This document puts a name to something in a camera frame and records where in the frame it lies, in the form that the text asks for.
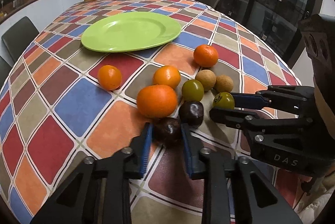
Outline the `orange tangerine right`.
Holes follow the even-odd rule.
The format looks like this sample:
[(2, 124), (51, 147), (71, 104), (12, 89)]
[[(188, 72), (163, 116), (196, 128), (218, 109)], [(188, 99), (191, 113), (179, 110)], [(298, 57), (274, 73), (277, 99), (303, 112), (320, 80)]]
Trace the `orange tangerine right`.
[(193, 53), (194, 61), (201, 67), (213, 67), (219, 59), (217, 50), (210, 45), (200, 45)]

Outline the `green plum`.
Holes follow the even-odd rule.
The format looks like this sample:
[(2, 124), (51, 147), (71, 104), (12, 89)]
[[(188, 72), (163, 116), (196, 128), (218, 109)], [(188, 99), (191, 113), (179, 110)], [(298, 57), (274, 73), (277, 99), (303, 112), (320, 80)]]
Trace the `green plum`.
[(212, 106), (214, 108), (234, 109), (235, 108), (234, 98), (230, 93), (227, 92), (218, 93), (214, 97)]
[(200, 81), (190, 79), (182, 86), (182, 96), (184, 101), (201, 101), (204, 96), (204, 87)]

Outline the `dark purple plum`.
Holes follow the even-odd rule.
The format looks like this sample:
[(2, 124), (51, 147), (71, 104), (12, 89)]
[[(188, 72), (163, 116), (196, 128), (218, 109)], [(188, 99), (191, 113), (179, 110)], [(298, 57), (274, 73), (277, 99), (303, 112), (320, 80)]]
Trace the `dark purple plum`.
[(203, 122), (204, 107), (199, 101), (185, 101), (179, 108), (178, 116), (181, 124), (198, 128)]
[(172, 117), (155, 120), (153, 122), (152, 138), (154, 142), (166, 147), (179, 145), (182, 139), (180, 121)]

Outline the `brown longan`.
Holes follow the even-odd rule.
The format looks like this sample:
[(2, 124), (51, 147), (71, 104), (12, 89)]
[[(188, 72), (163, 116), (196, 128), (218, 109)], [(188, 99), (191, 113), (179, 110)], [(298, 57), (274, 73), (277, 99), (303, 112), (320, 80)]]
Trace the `brown longan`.
[(219, 75), (216, 77), (216, 83), (214, 85), (214, 88), (219, 93), (230, 93), (234, 88), (233, 79), (231, 79), (231, 77), (227, 75)]
[(211, 90), (216, 84), (216, 75), (211, 70), (199, 71), (195, 79), (203, 85), (204, 91)]

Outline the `orange tangerine middle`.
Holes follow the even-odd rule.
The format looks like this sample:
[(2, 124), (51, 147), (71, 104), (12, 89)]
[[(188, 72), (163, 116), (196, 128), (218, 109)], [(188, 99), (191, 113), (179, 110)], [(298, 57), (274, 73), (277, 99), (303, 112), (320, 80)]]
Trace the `orange tangerine middle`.
[(179, 70), (171, 65), (163, 66), (157, 69), (153, 75), (154, 85), (167, 85), (176, 89), (181, 80)]

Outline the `brown longan right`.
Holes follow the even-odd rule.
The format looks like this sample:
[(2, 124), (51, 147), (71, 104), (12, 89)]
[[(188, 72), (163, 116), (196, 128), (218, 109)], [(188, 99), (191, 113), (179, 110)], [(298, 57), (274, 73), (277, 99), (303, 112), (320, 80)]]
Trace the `brown longan right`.
[(214, 85), (214, 88), (219, 93), (230, 93), (234, 88), (233, 79), (231, 79), (231, 77), (227, 75), (219, 75), (216, 77), (216, 83)]

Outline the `white sideboard counter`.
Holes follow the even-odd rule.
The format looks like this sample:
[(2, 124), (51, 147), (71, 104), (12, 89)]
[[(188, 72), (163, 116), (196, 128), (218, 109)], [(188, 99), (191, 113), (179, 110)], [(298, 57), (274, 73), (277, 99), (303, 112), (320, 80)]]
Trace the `white sideboard counter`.
[(1, 21), (1, 35), (24, 16), (41, 32), (71, 6), (84, 0), (34, 0)]

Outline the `green plastic plate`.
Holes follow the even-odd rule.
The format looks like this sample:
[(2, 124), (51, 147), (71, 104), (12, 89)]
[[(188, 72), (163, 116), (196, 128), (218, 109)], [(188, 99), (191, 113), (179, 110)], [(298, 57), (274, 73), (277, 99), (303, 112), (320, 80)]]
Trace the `green plastic plate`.
[(134, 52), (169, 43), (181, 30), (180, 24), (166, 15), (126, 12), (92, 24), (83, 32), (81, 44), (94, 52)]

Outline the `colourful checkered tablecloth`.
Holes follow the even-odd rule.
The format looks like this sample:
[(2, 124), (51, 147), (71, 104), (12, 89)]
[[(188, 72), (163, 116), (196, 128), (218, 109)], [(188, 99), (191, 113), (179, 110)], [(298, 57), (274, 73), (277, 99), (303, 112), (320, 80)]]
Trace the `colourful checkered tablecloth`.
[[(90, 25), (130, 11), (169, 16), (181, 34), (167, 45), (133, 53), (105, 55), (81, 45)], [(17, 220), (29, 223), (83, 158), (106, 158), (128, 145), (147, 121), (136, 108), (139, 90), (164, 65), (175, 66), (182, 81), (194, 78), (199, 67), (193, 51), (202, 44), (218, 51), (213, 71), (229, 75), (234, 92), (299, 84), (249, 30), (193, 0), (83, 1), (39, 32), (1, 88), (1, 196)], [(98, 82), (105, 65), (121, 71), (116, 90)]]

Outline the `dark chair left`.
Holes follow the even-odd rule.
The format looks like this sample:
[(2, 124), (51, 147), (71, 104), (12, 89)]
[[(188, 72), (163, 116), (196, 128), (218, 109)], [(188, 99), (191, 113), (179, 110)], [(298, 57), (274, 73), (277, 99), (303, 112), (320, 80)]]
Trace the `dark chair left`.
[(29, 17), (23, 17), (2, 35), (1, 39), (13, 62), (19, 59), (38, 34)]

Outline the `large orange tangerine front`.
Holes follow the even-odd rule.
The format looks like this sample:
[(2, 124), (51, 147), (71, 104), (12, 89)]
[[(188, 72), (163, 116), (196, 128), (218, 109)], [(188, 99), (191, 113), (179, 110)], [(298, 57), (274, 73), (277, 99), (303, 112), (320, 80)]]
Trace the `large orange tangerine front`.
[(136, 98), (137, 109), (147, 118), (170, 116), (178, 105), (176, 92), (167, 85), (151, 85), (141, 89)]

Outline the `brown longan left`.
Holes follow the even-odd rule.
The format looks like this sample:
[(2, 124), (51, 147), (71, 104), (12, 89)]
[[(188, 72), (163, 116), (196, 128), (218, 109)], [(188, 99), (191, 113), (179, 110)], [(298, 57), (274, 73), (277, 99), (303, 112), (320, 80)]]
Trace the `brown longan left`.
[(204, 91), (211, 90), (216, 84), (216, 75), (211, 70), (199, 71), (195, 79), (203, 85)]

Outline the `orange tangerine left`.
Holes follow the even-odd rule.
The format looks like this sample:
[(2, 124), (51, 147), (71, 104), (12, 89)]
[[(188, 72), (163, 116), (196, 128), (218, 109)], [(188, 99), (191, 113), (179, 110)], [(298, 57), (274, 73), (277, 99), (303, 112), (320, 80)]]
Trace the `orange tangerine left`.
[(98, 70), (97, 79), (101, 87), (107, 91), (113, 91), (121, 86), (122, 74), (118, 68), (105, 65)]

